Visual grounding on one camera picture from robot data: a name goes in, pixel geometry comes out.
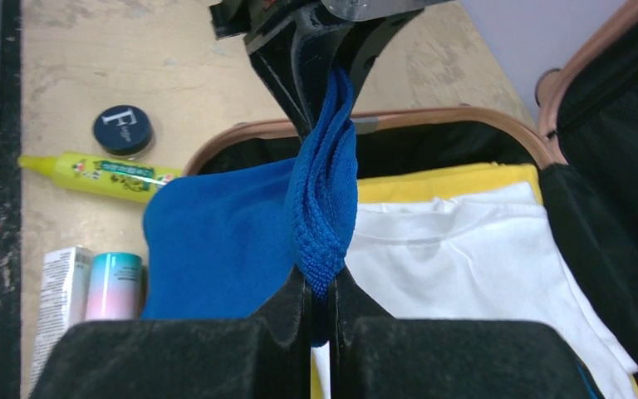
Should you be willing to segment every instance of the cylindrical container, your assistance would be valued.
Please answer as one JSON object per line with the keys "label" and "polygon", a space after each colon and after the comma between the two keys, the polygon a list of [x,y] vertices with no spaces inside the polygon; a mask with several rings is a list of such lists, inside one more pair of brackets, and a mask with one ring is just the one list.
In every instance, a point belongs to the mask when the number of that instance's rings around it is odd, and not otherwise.
{"label": "cylindrical container", "polygon": [[138,318],[143,285],[143,264],[138,255],[108,252],[91,265],[86,320]]}
{"label": "cylindrical container", "polygon": [[76,152],[66,152],[59,157],[22,155],[18,164],[50,176],[53,183],[66,189],[142,203],[150,201],[162,186],[182,174],[181,170]]}
{"label": "cylindrical container", "polygon": [[101,148],[122,160],[141,157],[155,143],[153,125],[136,106],[113,106],[101,112],[92,129]]}

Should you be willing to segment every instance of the white wall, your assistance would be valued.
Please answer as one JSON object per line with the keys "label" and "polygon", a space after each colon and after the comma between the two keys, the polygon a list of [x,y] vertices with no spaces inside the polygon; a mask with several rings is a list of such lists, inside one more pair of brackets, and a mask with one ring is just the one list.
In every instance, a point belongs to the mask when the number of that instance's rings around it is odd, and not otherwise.
{"label": "white wall", "polygon": [[561,67],[623,0],[461,0],[532,117],[542,73]]}

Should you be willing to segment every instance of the blue towel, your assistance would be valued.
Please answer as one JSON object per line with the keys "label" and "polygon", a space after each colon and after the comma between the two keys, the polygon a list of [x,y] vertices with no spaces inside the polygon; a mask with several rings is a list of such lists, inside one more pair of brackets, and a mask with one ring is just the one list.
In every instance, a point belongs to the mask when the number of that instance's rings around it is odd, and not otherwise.
{"label": "blue towel", "polygon": [[283,207],[294,163],[184,177],[153,197],[141,318],[245,318],[282,286],[293,265]]}
{"label": "blue towel", "polygon": [[326,303],[329,283],[344,268],[356,227],[356,128],[349,118],[353,88],[341,69],[329,74],[318,122],[302,143],[285,203],[297,266]]}
{"label": "blue towel", "polygon": [[356,222],[351,83],[330,73],[317,125],[296,159],[177,179],[145,210],[150,292],[143,319],[245,318],[297,264],[326,341],[326,291]]}

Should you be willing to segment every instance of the product box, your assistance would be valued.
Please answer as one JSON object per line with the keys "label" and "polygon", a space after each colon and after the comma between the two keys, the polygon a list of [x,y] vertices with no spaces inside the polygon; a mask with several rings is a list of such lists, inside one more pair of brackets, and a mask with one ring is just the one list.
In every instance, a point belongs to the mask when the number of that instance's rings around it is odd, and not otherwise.
{"label": "product box", "polygon": [[85,319],[92,255],[91,251],[82,247],[60,249],[45,255],[33,348],[31,390],[57,341],[69,327]]}

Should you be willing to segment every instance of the wooden table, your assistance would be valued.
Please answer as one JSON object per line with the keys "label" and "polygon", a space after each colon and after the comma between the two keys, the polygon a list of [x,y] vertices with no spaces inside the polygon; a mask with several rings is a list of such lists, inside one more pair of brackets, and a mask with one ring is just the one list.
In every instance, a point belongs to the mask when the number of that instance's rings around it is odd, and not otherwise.
{"label": "wooden table", "polygon": [[[145,110],[157,144],[141,161],[182,167],[195,149],[242,121],[282,117],[248,63],[241,37],[216,42],[213,0],[23,0],[22,146],[29,155],[101,154],[99,112]],[[456,3],[434,6],[378,59],[357,110],[490,106],[531,123],[481,36]],[[27,393],[42,257],[83,245],[146,258],[144,207],[61,190],[24,172],[22,396]]]}

